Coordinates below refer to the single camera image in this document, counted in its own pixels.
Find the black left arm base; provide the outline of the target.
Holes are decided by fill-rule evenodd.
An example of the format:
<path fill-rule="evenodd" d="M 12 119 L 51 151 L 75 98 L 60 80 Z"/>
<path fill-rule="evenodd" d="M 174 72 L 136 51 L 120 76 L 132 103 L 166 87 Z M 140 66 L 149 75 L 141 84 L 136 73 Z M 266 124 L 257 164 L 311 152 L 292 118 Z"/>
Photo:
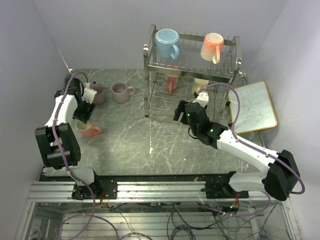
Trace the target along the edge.
<path fill-rule="evenodd" d="M 118 193 L 118 184 L 115 180 L 106 178 L 104 176 L 98 176 L 94 174 L 94 182 L 89 184 L 93 195 L 96 199 L 116 199 Z M 75 184 L 73 186 L 71 198 L 73 200 L 89 200 L 92 199 L 92 194 L 86 186 L 79 186 Z"/>

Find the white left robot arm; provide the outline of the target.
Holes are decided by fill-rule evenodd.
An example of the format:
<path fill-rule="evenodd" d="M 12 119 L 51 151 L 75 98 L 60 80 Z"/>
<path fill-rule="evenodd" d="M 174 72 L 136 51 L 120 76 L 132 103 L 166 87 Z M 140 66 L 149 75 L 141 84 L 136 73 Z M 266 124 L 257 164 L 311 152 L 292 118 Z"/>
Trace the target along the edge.
<path fill-rule="evenodd" d="M 93 103 L 96 91 L 90 83 L 81 83 L 72 77 L 65 89 L 54 95 L 53 112 L 44 125 L 35 130 L 35 138 L 43 164 L 47 168 L 65 170 L 78 186 L 85 186 L 85 194 L 96 199 L 102 193 L 102 186 L 95 181 L 95 172 L 80 165 L 81 149 L 72 130 L 72 120 L 87 124 L 96 108 Z"/>

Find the light purple mug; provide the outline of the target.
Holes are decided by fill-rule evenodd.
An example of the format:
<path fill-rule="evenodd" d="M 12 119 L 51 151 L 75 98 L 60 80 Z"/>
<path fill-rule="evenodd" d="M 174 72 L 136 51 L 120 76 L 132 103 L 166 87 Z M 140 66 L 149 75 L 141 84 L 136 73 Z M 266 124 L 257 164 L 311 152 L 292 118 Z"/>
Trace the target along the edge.
<path fill-rule="evenodd" d="M 112 99 L 119 104 L 125 103 L 130 99 L 131 95 L 136 93 L 133 86 L 128 86 L 125 82 L 117 81 L 111 86 Z"/>

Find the salmon pink mug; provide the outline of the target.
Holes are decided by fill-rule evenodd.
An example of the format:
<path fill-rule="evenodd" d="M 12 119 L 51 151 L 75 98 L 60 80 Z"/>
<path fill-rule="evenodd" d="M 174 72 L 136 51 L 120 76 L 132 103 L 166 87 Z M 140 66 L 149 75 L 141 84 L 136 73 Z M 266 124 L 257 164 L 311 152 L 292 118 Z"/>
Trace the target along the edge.
<path fill-rule="evenodd" d="M 77 120 L 75 122 L 75 127 L 84 137 L 88 138 L 101 133 L 101 129 L 98 126 L 94 125 L 94 122 L 91 118 L 87 123 Z"/>

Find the dark mauve mug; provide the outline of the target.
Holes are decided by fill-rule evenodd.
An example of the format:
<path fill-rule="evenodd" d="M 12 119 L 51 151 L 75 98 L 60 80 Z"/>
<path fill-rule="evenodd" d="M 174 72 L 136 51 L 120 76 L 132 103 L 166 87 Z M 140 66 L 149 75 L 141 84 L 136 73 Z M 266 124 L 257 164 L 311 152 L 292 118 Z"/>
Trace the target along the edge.
<path fill-rule="evenodd" d="M 93 103 L 96 105 L 103 104 L 106 100 L 106 92 L 104 90 L 104 87 L 99 83 L 93 82 L 90 85 L 90 88 L 96 91 L 96 94 L 93 99 Z"/>

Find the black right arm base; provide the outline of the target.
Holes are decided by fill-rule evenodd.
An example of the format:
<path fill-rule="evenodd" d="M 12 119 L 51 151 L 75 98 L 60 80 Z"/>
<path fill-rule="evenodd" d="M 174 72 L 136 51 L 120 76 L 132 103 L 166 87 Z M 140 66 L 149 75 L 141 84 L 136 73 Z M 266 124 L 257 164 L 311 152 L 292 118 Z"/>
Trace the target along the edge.
<path fill-rule="evenodd" d="M 224 174 L 205 174 L 199 179 L 204 181 L 204 187 L 200 190 L 204 192 L 207 199 L 235 199 L 236 193 L 240 199 L 249 197 L 248 191 L 235 191 L 229 184 L 231 177 L 236 171 Z"/>

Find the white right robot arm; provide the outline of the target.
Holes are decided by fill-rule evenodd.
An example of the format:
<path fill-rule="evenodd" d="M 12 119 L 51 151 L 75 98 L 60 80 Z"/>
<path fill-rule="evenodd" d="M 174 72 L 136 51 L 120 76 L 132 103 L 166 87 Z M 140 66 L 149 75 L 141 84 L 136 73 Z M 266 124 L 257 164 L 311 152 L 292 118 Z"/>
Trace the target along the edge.
<path fill-rule="evenodd" d="M 210 121 L 206 109 L 198 102 L 181 100 L 173 119 L 187 125 L 193 138 L 203 144 L 231 153 L 259 170 L 256 173 L 232 173 L 230 179 L 220 186 L 224 197 L 231 198 L 242 191 L 261 191 L 285 201 L 293 193 L 300 173 L 290 151 L 269 150 L 237 136 L 226 126 Z"/>

